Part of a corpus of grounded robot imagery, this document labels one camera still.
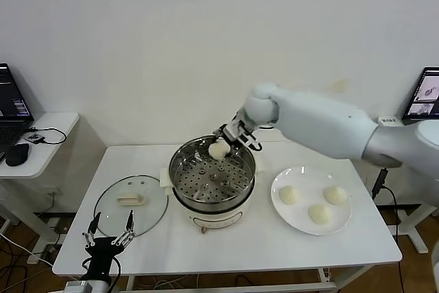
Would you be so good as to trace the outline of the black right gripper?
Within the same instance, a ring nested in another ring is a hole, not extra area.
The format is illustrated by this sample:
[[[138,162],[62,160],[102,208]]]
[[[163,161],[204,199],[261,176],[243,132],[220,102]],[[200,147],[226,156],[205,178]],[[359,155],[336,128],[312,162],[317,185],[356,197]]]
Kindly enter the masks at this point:
[[[224,128],[218,128],[213,132],[215,140],[225,139],[226,137],[233,141],[230,142],[230,151],[238,152],[242,144],[238,138],[249,136],[254,130],[254,122],[247,116],[244,110],[238,110],[230,122]]]

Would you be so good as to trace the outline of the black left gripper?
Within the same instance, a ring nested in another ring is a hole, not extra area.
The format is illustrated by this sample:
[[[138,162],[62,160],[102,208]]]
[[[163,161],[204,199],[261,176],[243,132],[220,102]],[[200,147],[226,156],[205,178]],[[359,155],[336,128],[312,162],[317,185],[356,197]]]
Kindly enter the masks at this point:
[[[91,256],[88,276],[108,276],[112,260],[120,253],[120,246],[126,247],[134,239],[134,211],[131,210],[125,230],[118,237],[98,237],[94,240],[101,213],[98,212],[82,235],[86,240],[85,250]]]

